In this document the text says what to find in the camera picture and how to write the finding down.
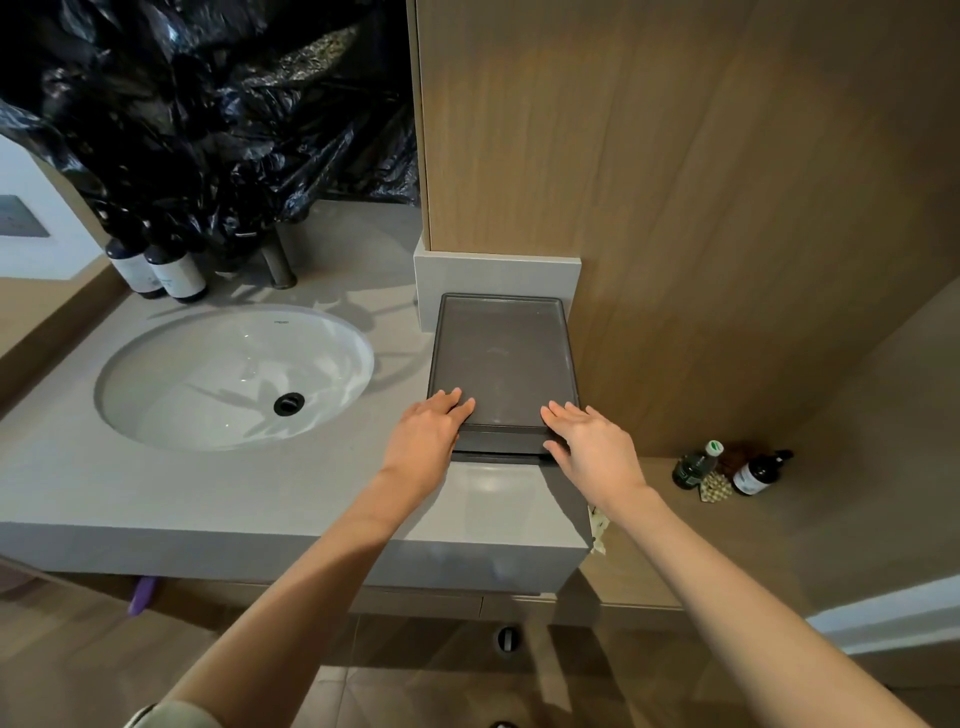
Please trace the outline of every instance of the white sink basin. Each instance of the white sink basin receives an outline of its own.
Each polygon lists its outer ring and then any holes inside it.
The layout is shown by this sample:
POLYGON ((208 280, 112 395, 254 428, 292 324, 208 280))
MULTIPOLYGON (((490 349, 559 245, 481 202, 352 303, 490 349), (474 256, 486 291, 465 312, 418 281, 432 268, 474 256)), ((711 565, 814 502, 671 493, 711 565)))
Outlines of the white sink basin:
POLYGON ((247 305, 187 316, 131 341, 97 379, 103 419, 158 448, 226 450, 294 437, 366 389, 373 349, 309 308, 247 305))

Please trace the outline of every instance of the human hand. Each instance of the human hand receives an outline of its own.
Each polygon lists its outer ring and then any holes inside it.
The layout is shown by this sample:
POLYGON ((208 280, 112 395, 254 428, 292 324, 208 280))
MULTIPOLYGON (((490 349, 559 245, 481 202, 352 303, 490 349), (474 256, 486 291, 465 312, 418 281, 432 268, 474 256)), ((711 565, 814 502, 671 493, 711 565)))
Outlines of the human hand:
POLYGON ((560 406, 551 401, 540 408, 540 416, 570 447, 543 443, 564 475, 587 501, 618 521, 624 501, 649 488, 630 435, 590 406, 584 411, 570 402, 560 406))
POLYGON ((476 406, 473 398, 458 406, 461 394, 460 387, 450 394, 441 390, 429 400, 412 404, 400 416, 387 443, 381 471, 413 489, 417 502, 440 485, 457 430, 476 406))

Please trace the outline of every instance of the wooden wall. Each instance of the wooden wall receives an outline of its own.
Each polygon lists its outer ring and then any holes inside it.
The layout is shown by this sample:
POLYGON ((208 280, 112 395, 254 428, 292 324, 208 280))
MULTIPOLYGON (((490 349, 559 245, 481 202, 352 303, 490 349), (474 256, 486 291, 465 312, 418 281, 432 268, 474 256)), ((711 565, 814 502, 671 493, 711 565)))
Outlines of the wooden wall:
POLYGON ((960 279, 789 438, 755 500, 817 610, 960 574, 960 279))
POLYGON ((585 401, 770 438, 960 256, 960 6, 416 0, 434 250, 580 255, 585 401))

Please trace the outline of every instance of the gray tray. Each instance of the gray tray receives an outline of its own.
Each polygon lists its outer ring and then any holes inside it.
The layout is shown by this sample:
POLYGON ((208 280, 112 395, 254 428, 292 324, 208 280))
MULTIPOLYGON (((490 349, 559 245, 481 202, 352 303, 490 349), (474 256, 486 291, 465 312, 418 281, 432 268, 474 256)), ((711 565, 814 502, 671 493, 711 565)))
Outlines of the gray tray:
POLYGON ((563 440, 543 423, 540 406, 550 400, 580 403, 563 303, 445 294, 428 394, 454 387, 464 391, 464 400, 477 400, 460 429, 456 459, 548 459, 543 441, 563 440))

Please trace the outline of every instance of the bottle label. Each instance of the bottle label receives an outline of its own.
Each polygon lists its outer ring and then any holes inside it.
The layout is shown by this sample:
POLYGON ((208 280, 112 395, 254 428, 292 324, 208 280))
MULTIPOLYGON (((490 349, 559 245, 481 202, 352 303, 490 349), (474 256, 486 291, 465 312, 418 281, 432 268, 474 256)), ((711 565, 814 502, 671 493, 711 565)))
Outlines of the bottle label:
POLYGON ((175 299, 185 299, 200 293, 206 288, 204 276, 197 269, 190 255, 163 265, 151 264, 156 277, 163 283, 167 293, 175 299))
POLYGON ((153 293, 163 287, 142 253, 122 260, 110 258, 109 261, 136 293, 153 293))
POLYGON ((736 489, 740 491, 740 493, 753 496, 770 485, 770 483, 761 483, 754 477, 754 474, 750 472, 750 466, 745 465, 733 475, 733 485, 736 486, 736 489))

